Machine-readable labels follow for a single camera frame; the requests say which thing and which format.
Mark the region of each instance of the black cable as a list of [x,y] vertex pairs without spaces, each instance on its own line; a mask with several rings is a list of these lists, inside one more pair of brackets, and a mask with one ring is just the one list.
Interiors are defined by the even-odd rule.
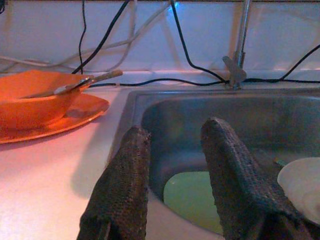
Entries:
[[107,38],[109,37],[110,32],[111,32],[112,28],[114,27],[116,21],[118,20],[120,15],[123,13],[123,11],[125,10],[125,8],[126,8],[126,6],[128,5],[129,2],[130,2],[130,0],[125,0],[125,2],[121,5],[120,9],[118,10],[116,15],[112,19],[112,22],[110,23],[110,25],[109,25],[105,35],[103,36],[102,40],[100,41],[99,45],[96,47],[96,49],[93,51],[93,53],[80,66],[78,66],[72,72],[72,74],[76,74],[77,72],[79,72],[79,70],[81,68],[83,68],[85,65],[87,65],[97,55],[97,53],[100,51],[100,49],[102,48],[102,46],[106,42]]
[[0,0],[0,14],[6,10],[6,0]]
[[180,82],[184,84],[191,84],[195,86],[200,86],[200,87],[206,87],[206,86],[212,86],[212,85],[217,85],[217,84],[222,84],[222,81],[214,81],[214,82],[209,82],[209,83],[198,83],[198,82],[193,82],[193,81],[188,81],[188,80],[183,80],[183,79],[178,79],[178,78],[156,78],[148,81],[143,81],[143,82],[138,82],[138,83],[114,83],[114,82],[108,82],[108,83],[99,83],[99,84],[94,84],[91,85],[90,88],[95,88],[95,87],[102,87],[102,86],[122,86],[122,87],[139,87],[147,84],[151,84],[154,82],[163,82],[163,81],[174,81],[174,82]]
[[311,51],[309,51],[306,55],[303,56],[285,75],[280,77],[280,79],[284,80],[290,73],[292,73],[307,57],[309,57],[311,54],[313,54],[315,51],[317,51],[320,48],[320,44],[313,48]]
[[85,33],[87,31],[87,22],[86,22],[86,13],[85,13],[85,1],[86,0],[82,0],[82,18],[83,18],[83,32],[81,34],[80,37],[80,41],[79,41],[79,58],[80,58],[80,70],[81,70],[81,74],[84,74],[84,68],[82,67],[83,65],[83,61],[82,61],[82,54],[81,54],[81,44],[82,41],[84,39]]
[[305,81],[305,80],[294,80],[285,79],[288,77],[304,60],[307,59],[311,54],[320,49],[320,44],[310,50],[305,54],[285,75],[280,78],[274,79],[263,79],[263,78],[247,78],[244,82],[246,83],[278,83],[278,82],[288,82],[288,83],[302,83],[302,84],[320,84],[320,81]]
[[180,22],[179,22],[177,11],[176,11],[176,7],[175,7],[175,1],[174,0],[170,0],[170,2],[171,2],[172,12],[173,12],[173,15],[174,15],[175,24],[176,24],[176,27],[178,29],[180,40],[181,40],[181,43],[182,43],[182,46],[183,46],[184,54],[185,54],[186,60],[188,61],[189,65],[194,69],[202,70],[202,71],[204,71],[206,73],[209,73],[209,74],[215,76],[222,83],[225,83],[225,84],[228,83],[229,81],[226,81],[223,77],[221,77],[217,73],[215,73],[213,71],[210,71],[210,70],[208,70],[206,68],[203,68],[203,67],[200,67],[200,66],[196,66],[196,65],[194,65],[192,63],[192,61],[190,60],[188,49],[187,49],[187,46],[186,46],[186,43],[185,43],[185,40],[184,40],[184,36],[182,34],[182,30],[181,30],[181,27],[180,27]]

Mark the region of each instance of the wall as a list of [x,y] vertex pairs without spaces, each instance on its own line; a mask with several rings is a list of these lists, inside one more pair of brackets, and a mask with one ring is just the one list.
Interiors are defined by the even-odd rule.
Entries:
[[[82,49],[96,47],[122,2],[86,3],[87,33]],[[164,2],[138,2],[137,24]],[[235,49],[241,3],[177,3],[180,24],[193,62],[223,70],[222,57]],[[19,59],[58,62],[78,51],[83,30],[81,1],[9,1],[0,15],[0,55]],[[107,43],[129,35],[133,4],[115,25]],[[249,72],[285,71],[320,43],[320,3],[255,2],[249,19],[244,68]],[[115,64],[125,47],[99,54],[87,70],[104,70]],[[8,65],[0,61],[0,69]],[[68,62],[76,67],[79,59]],[[126,71],[189,70],[169,8],[134,41],[121,69]],[[301,70],[320,70],[320,51]]]

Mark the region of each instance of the metal utensil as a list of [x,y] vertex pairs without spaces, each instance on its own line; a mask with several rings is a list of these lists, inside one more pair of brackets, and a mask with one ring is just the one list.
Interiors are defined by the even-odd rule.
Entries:
[[22,99],[32,99],[32,98],[44,98],[44,97],[49,97],[52,95],[62,95],[62,94],[66,94],[70,91],[74,91],[76,89],[79,88],[84,88],[84,87],[89,87],[90,85],[100,82],[102,80],[106,80],[106,79],[111,79],[111,78],[115,78],[118,76],[121,76],[123,74],[123,72],[121,70],[114,70],[108,73],[105,73],[103,75],[100,76],[96,76],[96,77],[86,77],[85,79],[80,80],[79,82],[75,83],[75,84],[70,84],[70,85],[64,85],[64,86],[60,86],[57,89],[53,90],[53,91],[46,91],[46,92],[41,92],[41,93],[36,93],[36,94],[32,94],[32,95],[28,95],[28,96],[23,96],[21,97]]

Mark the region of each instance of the faucet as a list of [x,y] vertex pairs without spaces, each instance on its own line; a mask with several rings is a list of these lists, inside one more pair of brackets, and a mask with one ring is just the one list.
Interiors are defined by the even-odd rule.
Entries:
[[240,89],[240,83],[247,78],[247,73],[243,70],[244,60],[246,53],[244,52],[245,41],[247,36],[248,18],[250,13],[252,0],[244,0],[242,4],[242,15],[239,27],[238,40],[233,59],[224,56],[222,58],[224,64],[230,72],[229,85],[233,89]]

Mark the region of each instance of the sink basin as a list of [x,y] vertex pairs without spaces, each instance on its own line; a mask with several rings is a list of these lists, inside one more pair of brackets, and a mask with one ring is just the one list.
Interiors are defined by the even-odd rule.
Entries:
[[147,239],[223,239],[205,229],[208,223],[174,213],[164,203],[172,177],[207,171],[200,132],[212,116],[229,122],[270,174],[278,173],[276,161],[320,156],[320,89],[134,91],[128,96],[112,152],[131,126],[142,126],[152,135]]

